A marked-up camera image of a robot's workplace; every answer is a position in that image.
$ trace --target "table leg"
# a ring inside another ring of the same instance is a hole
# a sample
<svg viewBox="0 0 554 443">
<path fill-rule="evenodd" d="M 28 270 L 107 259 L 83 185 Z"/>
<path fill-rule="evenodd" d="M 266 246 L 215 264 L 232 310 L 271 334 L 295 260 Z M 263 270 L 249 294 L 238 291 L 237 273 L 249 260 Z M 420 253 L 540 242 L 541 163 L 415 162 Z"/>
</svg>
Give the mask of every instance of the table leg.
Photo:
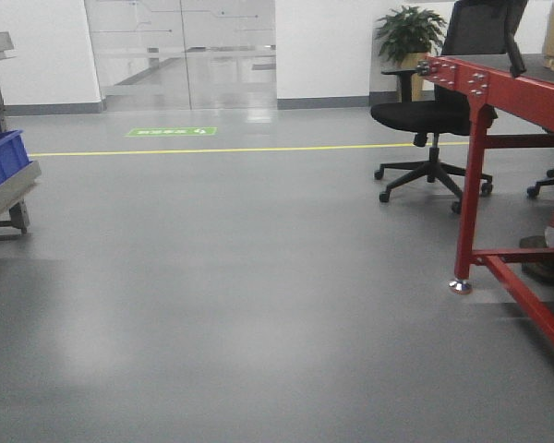
<svg viewBox="0 0 554 443">
<path fill-rule="evenodd" d="M 462 198 L 460 233 L 455 257 L 455 277 L 450 282 L 452 291 L 461 294 L 472 292 L 472 285 L 468 278 L 470 276 L 470 265 L 473 262 L 472 249 L 476 229 L 478 189 L 484 163 L 484 150 L 487 144 L 487 130 L 492 122 L 492 108 L 487 105 L 482 105 L 477 109 L 473 107 L 471 120 L 472 127 L 464 181 L 464 196 Z"/>
</svg>

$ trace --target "yellow floor line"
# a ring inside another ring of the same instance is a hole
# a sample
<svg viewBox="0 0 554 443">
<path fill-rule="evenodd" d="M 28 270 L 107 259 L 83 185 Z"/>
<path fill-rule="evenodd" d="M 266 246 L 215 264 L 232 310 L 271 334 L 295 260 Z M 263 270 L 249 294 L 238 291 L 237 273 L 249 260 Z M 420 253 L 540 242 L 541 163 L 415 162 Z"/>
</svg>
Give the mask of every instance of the yellow floor line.
<svg viewBox="0 0 554 443">
<path fill-rule="evenodd" d="M 467 141 L 444 142 L 440 145 L 467 145 Z M 392 143 L 379 145 L 342 145 L 342 146 L 309 146 L 292 148 L 226 148 L 201 150 L 110 150 L 94 152 L 37 152 L 30 153 L 33 158 L 40 157 L 92 157 L 103 155 L 147 155 L 147 154 L 212 154 L 220 152 L 279 152 L 293 150 L 364 150 L 373 148 L 397 148 L 413 146 L 412 143 Z"/>
</svg>

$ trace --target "black office chair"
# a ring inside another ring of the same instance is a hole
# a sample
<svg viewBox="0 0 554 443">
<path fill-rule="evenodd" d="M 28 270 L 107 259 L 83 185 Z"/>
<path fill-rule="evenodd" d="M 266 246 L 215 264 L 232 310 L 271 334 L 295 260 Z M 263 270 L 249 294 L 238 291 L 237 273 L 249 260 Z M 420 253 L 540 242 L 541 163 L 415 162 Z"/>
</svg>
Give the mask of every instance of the black office chair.
<svg viewBox="0 0 554 443">
<path fill-rule="evenodd" d="M 526 4 L 527 0 L 455 2 L 441 55 L 505 54 L 505 30 L 515 33 Z M 406 71 L 391 71 L 404 78 L 415 72 L 415 69 L 409 70 L 408 74 Z M 470 134 L 470 106 L 467 98 L 459 92 L 435 86 L 434 93 L 435 100 L 432 101 L 381 103 L 371 108 L 371 116 L 383 125 L 416 133 L 413 142 L 415 146 L 426 146 L 428 134 L 433 134 L 433 143 L 429 148 L 427 160 L 383 163 L 379 166 L 374 174 L 377 180 L 383 177 L 385 169 L 410 171 L 390 182 L 379 194 L 379 201 L 389 201 L 390 193 L 395 187 L 426 176 L 430 183 L 439 179 L 459 198 L 459 201 L 452 205 L 452 210 L 459 213 L 462 189 L 455 184 L 450 174 L 464 176 L 465 169 L 440 162 L 439 138 L 440 134 L 444 133 L 459 136 Z M 486 182 L 481 187 L 481 194 L 486 196 L 492 191 L 492 177 L 482 174 L 482 178 Z"/>
</svg>

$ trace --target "frosted glass door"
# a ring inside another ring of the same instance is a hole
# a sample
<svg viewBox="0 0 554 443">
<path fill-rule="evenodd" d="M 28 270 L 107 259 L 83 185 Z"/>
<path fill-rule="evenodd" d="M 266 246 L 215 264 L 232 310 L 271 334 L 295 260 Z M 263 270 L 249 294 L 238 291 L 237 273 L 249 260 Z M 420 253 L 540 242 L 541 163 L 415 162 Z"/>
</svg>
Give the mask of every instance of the frosted glass door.
<svg viewBox="0 0 554 443">
<path fill-rule="evenodd" d="M 85 0 L 109 110 L 276 106 L 274 0 Z"/>
</svg>

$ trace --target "chair backrest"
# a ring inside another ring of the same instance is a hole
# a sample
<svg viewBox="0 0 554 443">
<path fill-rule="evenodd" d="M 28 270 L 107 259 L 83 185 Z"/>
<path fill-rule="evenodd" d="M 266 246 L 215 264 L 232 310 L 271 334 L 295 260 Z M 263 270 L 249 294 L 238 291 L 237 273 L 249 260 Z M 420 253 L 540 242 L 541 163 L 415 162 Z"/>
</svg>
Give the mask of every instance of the chair backrest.
<svg viewBox="0 0 554 443">
<path fill-rule="evenodd" d="M 517 31 L 526 4 L 527 0 L 455 2 L 441 55 L 505 54 L 506 30 L 512 34 Z M 468 100 L 463 94 L 438 86 L 434 91 L 435 100 L 463 107 L 469 113 Z"/>
</svg>

